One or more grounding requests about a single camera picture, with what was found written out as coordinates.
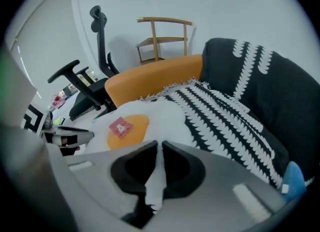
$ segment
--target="black and white blanket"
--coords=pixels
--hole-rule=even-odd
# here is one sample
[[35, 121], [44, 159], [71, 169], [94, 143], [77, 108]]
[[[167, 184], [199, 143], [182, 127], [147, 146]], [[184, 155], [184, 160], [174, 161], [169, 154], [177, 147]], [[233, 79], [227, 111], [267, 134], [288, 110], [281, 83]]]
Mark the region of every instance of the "black and white blanket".
[[160, 97], [177, 103], [193, 146], [230, 158], [279, 187], [289, 161], [309, 185], [320, 160], [320, 85], [262, 46], [213, 38], [201, 81]]
[[175, 102], [184, 110], [193, 147], [230, 158], [275, 187], [281, 184], [288, 152], [235, 98], [198, 82], [158, 100]]

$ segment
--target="black and white sign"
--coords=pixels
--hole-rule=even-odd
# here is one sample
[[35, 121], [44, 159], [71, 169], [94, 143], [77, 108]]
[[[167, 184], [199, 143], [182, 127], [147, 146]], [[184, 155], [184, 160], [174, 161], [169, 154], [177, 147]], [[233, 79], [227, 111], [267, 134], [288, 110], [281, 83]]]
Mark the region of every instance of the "black and white sign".
[[24, 114], [21, 127], [40, 135], [46, 116], [47, 113], [45, 111], [32, 103]]

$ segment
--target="white wall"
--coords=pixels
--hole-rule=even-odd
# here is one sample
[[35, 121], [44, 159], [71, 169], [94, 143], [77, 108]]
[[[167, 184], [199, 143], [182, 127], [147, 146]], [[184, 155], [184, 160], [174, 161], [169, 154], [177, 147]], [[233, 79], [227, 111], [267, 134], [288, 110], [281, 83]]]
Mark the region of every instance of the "white wall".
[[[90, 9], [100, 5], [107, 16], [106, 51], [120, 71], [139, 65], [135, 45], [151, 37], [150, 23], [137, 17], [159, 16], [193, 21], [188, 27], [188, 53], [201, 54], [210, 38], [251, 41], [291, 59], [320, 82], [320, 48], [316, 32], [296, 0], [78, 0], [79, 13], [90, 48], [97, 56]], [[182, 36], [182, 25], [156, 24], [157, 36]], [[183, 54], [183, 44], [166, 43], [161, 54]]]
[[41, 96], [35, 96], [34, 101], [44, 109], [53, 95], [70, 83], [64, 76], [48, 83], [50, 76], [74, 60], [80, 60], [75, 71], [89, 66], [76, 30], [71, 0], [46, 0], [17, 38], [26, 71]]

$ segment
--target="gray plastic surface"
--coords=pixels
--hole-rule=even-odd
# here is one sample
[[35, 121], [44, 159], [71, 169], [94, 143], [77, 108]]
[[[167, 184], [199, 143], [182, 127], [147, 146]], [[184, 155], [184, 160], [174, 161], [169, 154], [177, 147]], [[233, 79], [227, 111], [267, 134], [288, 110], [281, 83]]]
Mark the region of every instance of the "gray plastic surface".
[[233, 193], [237, 184], [245, 184], [273, 212], [285, 205], [274, 188], [237, 162], [190, 146], [171, 144], [202, 160], [206, 176], [188, 197], [164, 200], [160, 211], [145, 226], [147, 231], [238, 232], [251, 228], [255, 222]]
[[[20, 194], [60, 231], [137, 232], [119, 218], [132, 212], [135, 195], [122, 192], [110, 175], [118, 157], [148, 142], [118, 150], [63, 157], [58, 146], [45, 144], [34, 133], [1, 127], [1, 163]], [[147, 223], [148, 232], [262, 232], [273, 229], [295, 207], [299, 199], [285, 204], [270, 185], [230, 159], [171, 142], [204, 164], [206, 177], [188, 197], [166, 199]], [[69, 166], [90, 165], [71, 171]], [[272, 213], [255, 224], [233, 192], [245, 184]]]
[[46, 146], [57, 184], [73, 213], [79, 231], [139, 231], [112, 215], [109, 210], [95, 200], [90, 192], [85, 190], [69, 169], [66, 159], [56, 145], [46, 144]]

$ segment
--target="orange cushion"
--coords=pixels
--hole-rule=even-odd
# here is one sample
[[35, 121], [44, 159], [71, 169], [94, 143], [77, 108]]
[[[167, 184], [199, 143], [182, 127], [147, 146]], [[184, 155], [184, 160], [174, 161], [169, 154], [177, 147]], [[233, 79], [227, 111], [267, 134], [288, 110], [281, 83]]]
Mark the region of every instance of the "orange cushion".
[[113, 131], [109, 132], [107, 145], [111, 150], [116, 150], [141, 143], [149, 125], [149, 119], [144, 114], [129, 115], [123, 117], [125, 121], [133, 125], [133, 128], [122, 138], [118, 137]]
[[161, 92], [165, 86], [200, 78], [202, 55], [188, 55], [152, 62], [116, 74], [104, 88], [115, 106]]

